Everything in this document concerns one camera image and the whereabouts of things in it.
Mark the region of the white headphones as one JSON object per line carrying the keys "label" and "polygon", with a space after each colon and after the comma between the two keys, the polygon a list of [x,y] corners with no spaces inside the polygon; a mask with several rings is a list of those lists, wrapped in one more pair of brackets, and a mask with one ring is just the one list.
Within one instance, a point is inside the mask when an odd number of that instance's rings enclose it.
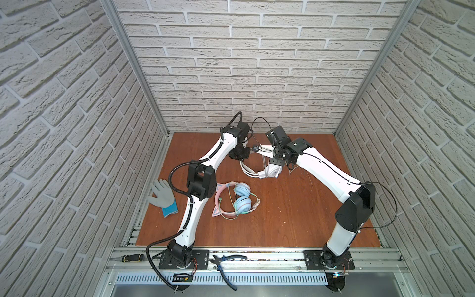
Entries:
{"label": "white headphones", "polygon": [[240,166],[244,174],[251,178],[278,178],[283,170],[283,163],[280,159],[274,158],[274,148],[271,145],[255,145],[251,148],[251,153],[262,156],[263,168],[261,171],[254,171],[251,167],[240,161]]}

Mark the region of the pink blue cat-ear headphones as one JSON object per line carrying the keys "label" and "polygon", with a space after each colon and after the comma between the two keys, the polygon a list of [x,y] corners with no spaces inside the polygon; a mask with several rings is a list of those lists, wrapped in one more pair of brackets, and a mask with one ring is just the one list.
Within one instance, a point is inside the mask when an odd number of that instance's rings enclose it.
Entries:
{"label": "pink blue cat-ear headphones", "polygon": [[[221,193],[227,189],[230,195],[232,212],[226,212],[221,208],[222,197]],[[226,220],[234,220],[239,215],[250,214],[255,211],[261,200],[256,194],[251,192],[251,187],[246,183],[229,182],[225,184],[217,184],[215,194],[215,206],[212,212],[212,217],[221,216]]]}

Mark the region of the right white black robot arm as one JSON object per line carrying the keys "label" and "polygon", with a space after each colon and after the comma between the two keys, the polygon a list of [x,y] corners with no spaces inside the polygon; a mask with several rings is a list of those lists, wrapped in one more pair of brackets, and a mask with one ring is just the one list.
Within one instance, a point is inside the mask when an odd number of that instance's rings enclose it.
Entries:
{"label": "right white black robot arm", "polygon": [[358,231],[374,212],[376,187],[361,182],[329,162],[303,138],[291,140],[281,126],[266,133],[273,157],[285,164],[298,165],[317,178],[341,202],[335,213],[336,225],[322,248],[322,264],[333,269],[348,251]]}

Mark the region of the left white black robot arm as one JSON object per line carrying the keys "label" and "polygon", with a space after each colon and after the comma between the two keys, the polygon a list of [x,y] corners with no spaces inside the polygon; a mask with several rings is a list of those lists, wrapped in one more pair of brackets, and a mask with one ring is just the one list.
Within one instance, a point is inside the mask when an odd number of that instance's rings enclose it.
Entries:
{"label": "left white black robot arm", "polygon": [[[221,136],[215,145],[201,159],[180,164],[169,174],[168,183],[172,189],[188,197],[179,231],[167,246],[179,266],[185,267],[191,262],[200,217],[205,204],[215,194],[216,170],[232,150],[243,146],[250,130],[250,126],[243,121],[240,121],[237,126],[228,124],[222,129]],[[185,191],[177,189],[171,182],[174,172],[181,167],[188,168]]]}

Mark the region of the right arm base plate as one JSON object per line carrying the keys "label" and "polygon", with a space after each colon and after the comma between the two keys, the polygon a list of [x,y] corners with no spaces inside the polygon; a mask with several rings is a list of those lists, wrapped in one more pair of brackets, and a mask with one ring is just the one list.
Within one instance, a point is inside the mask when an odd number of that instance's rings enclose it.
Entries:
{"label": "right arm base plate", "polygon": [[305,264],[308,270],[354,270],[355,264],[349,250],[340,256],[330,251],[305,250],[303,251]]}

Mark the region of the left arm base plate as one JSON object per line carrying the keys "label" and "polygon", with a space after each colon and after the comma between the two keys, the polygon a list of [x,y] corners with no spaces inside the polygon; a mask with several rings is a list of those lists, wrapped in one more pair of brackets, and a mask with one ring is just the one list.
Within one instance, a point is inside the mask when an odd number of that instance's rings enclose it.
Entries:
{"label": "left arm base plate", "polygon": [[206,270],[209,263],[210,251],[207,249],[193,249],[184,259],[173,256],[171,251],[166,249],[160,256],[159,269],[195,269]]}

